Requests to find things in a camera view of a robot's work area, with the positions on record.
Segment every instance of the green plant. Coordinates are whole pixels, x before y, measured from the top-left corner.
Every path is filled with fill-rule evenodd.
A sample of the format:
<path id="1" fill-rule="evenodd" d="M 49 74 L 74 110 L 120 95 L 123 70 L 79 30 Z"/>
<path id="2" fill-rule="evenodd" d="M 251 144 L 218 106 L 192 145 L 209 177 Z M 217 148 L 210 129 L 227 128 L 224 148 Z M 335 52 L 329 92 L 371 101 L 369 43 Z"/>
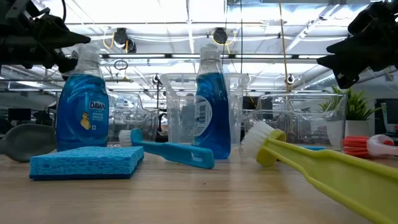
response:
<path id="1" fill-rule="evenodd" d="M 356 94 L 353 92 L 352 88 L 345 92 L 339 90 L 335 86 L 332 86 L 332 89 L 336 94 L 345 94 L 347 96 L 346 120 L 348 121 L 366 121 L 374 112 L 381 110 L 381 108 L 368 109 L 366 104 L 369 100 L 363 96 L 365 91 Z M 326 100 L 319 106 L 322 112 L 333 111 L 337 108 L 339 102 L 340 99 L 338 97 L 333 97 L 331 100 Z"/>

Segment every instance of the plastic bin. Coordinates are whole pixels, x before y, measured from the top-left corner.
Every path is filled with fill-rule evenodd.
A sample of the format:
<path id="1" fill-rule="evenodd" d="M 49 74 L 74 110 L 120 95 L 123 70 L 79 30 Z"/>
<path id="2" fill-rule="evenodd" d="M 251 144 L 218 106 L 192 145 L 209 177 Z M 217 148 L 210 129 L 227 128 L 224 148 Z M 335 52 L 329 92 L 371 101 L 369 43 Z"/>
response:
<path id="1" fill-rule="evenodd" d="M 224 74 L 229 99 L 231 145 L 239 145 L 243 121 L 243 89 L 249 82 L 246 74 Z M 192 144 L 195 125 L 196 73 L 170 73 L 160 76 L 166 87 L 169 141 Z"/>
<path id="2" fill-rule="evenodd" d="M 320 104 L 332 102 L 326 111 Z M 346 117 L 346 96 L 332 93 L 285 93 L 262 95 L 256 110 L 244 119 L 245 132 L 255 122 L 265 121 L 283 130 L 287 142 L 323 146 L 341 151 Z"/>
<path id="3" fill-rule="evenodd" d="M 138 94 L 114 92 L 109 95 L 108 142 L 119 142 L 120 130 L 142 130 L 146 141 L 155 141 L 157 134 L 157 113 L 142 107 Z"/>

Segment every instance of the yellow dish brush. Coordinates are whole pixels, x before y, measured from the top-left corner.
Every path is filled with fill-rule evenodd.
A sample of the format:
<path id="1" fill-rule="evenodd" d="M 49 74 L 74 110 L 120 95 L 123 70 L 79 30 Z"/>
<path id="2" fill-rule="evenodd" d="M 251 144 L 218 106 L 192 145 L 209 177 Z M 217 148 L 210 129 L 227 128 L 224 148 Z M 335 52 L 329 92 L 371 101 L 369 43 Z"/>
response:
<path id="1" fill-rule="evenodd" d="M 264 167 L 277 159 L 301 172 L 316 189 L 376 223 L 398 223 L 398 170 L 332 150 L 286 143 L 283 131 L 258 122 L 242 150 Z"/>

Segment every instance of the dish soap bottle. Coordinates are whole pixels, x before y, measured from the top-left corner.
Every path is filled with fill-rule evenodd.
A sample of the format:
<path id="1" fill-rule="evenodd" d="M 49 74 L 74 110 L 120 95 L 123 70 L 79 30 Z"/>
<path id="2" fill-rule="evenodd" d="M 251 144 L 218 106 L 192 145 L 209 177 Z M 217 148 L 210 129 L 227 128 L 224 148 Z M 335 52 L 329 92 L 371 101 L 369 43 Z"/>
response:
<path id="1" fill-rule="evenodd" d="M 63 86 L 57 110 L 57 151 L 106 147 L 109 99 L 100 69 L 99 46 L 79 48 L 78 63 Z"/>
<path id="2" fill-rule="evenodd" d="M 228 92 L 214 44 L 200 49 L 197 87 L 193 144 L 211 149 L 215 159 L 226 159 L 231 152 Z"/>

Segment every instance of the desk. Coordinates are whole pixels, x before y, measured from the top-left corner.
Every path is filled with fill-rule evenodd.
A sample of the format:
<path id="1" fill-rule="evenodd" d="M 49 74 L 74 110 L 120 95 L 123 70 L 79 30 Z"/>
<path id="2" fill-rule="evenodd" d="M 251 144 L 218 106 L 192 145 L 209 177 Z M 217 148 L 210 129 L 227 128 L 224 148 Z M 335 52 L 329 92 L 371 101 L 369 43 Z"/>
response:
<path id="1" fill-rule="evenodd" d="M 29 180 L 0 156 L 0 223 L 369 223 L 286 164 L 262 168 L 234 151 L 213 170 L 146 154 L 129 180 Z"/>

